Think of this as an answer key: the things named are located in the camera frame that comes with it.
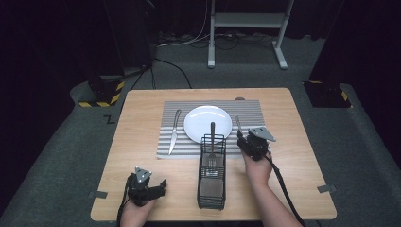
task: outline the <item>cutlery organizer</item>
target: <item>cutlery organizer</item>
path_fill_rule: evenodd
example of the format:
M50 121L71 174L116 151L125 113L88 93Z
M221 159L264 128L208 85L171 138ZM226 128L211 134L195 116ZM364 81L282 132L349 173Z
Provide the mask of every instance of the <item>cutlery organizer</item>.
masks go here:
M205 134L200 143L198 206L222 210L226 199L226 139L224 135L216 134L213 147L211 141L211 134ZM216 155L215 162L209 162L212 149Z

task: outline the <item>gray carpet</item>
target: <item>gray carpet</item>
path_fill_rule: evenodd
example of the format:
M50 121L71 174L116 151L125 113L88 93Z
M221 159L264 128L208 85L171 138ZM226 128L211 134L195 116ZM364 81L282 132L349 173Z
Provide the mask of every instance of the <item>gray carpet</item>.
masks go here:
M285 39L288 70L280 70L270 43L239 44L216 52L216 68L207 68L207 48L166 46L157 58L180 66L193 88L287 87L305 125L310 143L332 193L338 216L322 226L399 226L401 174L375 131L352 86L342 84L353 108L313 108L303 81L308 80L324 41ZM205 46L205 43L194 44ZM218 40L228 48L234 43ZM157 89L188 88L177 68L155 61ZM90 218L103 167L128 90L138 76L126 78L122 96L109 108L76 107L59 127L29 171L0 219L0 226L115 226ZM85 84L71 91L77 101ZM147 71L133 89L152 89ZM108 124L108 117L114 124ZM307 226L319 226L308 220ZM147 226L202 226L192 222L148 223ZM245 222L241 226L260 226Z

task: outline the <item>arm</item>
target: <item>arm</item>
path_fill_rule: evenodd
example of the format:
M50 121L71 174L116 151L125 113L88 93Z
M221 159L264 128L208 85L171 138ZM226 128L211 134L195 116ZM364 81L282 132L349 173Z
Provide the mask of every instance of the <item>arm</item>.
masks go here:
M121 227L142 227L147 222L148 214L153 208L156 200L149 201L146 205L139 207L132 201L124 206L121 216Z
M248 180L259 206L263 225L265 227L301 226L269 187L271 164L266 159L256 162L244 152L242 152L242 156L244 157Z

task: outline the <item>plate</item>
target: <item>plate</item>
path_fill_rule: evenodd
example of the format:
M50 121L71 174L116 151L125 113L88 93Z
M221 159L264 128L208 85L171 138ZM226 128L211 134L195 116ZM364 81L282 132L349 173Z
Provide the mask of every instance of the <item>plate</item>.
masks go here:
M212 122L215 122L215 134L222 134L227 138L233 122L227 112L216 106L199 106L190 111L183 121L183 129L189 138L201 143L201 138L205 134L210 134Z

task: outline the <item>striped placemat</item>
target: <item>striped placemat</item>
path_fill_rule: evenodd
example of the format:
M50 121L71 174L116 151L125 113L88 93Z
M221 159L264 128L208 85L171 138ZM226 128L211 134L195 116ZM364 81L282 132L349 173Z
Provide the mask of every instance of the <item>striped placemat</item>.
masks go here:
M161 159L199 159L201 145L190 139L183 128L183 121L186 115L194 108L199 106L217 106L223 109L231 116L233 129L226 138L227 158L239 158L241 151L236 144L236 132L238 125L235 117L239 117L242 133L244 136L248 134L249 128L263 127L265 121L263 119L262 110L259 100L211 100L211 101L166 101L163 108L162 126L160 128L159 145L157 148L157 157ZM177 124L177 141L175 147L168 155L170 147L171 133L173 130L174 116L178 109L181 109L181 115Z

